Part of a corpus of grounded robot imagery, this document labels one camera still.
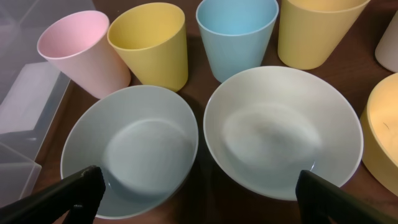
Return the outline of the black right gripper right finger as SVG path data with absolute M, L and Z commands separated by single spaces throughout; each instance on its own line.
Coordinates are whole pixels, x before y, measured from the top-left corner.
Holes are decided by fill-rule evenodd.
M 309 170 L 300 172 L 295 194 L 302 223 L 391 223 L 395 218 L 355 199 Z

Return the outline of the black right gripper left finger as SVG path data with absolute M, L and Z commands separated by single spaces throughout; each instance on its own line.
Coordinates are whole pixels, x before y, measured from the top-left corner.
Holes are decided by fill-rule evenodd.
M 93 223 L 106 186 L 100 167 L 86 167 L 1 208 L 1 223 Z

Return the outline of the light blue bowl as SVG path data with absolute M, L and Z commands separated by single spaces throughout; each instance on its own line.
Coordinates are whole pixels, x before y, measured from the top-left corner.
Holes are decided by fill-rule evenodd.
M 106 190 L 96 215 L 120 220 L 169 199 L 187 178 L 197 151 L 197 120 L 181 96 L 159 86 L 130 86 L 97 101 L 75 123 L 60 175 L 100 167 Z

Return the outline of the white bowl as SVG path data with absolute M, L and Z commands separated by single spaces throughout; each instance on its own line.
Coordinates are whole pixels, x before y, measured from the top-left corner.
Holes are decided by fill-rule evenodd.
M 303 170 L 344 185 L 364 149 L 349 101 L 321 78 L 289 67 L 256 67 L 227 79 L 207 103 L 203 130 L 231 179 L 278 200 L 296 200 Z

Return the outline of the yellow bowl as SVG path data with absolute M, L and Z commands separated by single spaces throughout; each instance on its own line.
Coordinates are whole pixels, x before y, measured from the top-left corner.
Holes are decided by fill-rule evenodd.
M 362 161 L 373 177 L 397 195 L 397 74 L 381 80 L 360 117 L 364 136 Z

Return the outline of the cream white cup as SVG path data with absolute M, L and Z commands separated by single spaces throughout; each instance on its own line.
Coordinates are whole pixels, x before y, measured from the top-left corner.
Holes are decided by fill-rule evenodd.
M 394 73 L 397 73 L 397 26 L 398 20 L 396 12 L 381 37 L 374 53 L 379 64 Z

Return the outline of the yellow cup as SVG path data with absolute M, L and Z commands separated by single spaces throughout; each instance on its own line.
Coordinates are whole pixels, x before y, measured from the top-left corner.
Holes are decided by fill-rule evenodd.
M 176 92 L 186 84 L 185 14 L 178 6 L 166 2 L 136 6 L 112 22 L 107 39 L 143 85 Z
M 277 53 L 301 70 L 322 65 L 369 0 L 282 0 Z

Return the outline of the white label in container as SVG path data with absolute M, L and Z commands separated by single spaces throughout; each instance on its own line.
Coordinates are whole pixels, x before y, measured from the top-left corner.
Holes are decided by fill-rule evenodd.
M 23 66 L 1 103 L 1 133 L 33 130 L 57 82 L 60 70 L 49 62 Z

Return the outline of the clear plastic storage container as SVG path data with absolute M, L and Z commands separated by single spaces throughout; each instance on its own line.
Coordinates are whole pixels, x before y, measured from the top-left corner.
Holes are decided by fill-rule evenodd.
M 1 206 L 29 196 L 73 82 L 37 51 L 46 28 L 92 0 L 1 1 Z

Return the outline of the light blue cup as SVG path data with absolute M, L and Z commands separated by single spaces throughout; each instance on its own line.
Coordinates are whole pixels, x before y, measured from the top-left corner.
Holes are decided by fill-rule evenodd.
M 201 39 L 219 82 L 261 65 L 278 14 L 276 0 L 203 0 L 198 5 Z

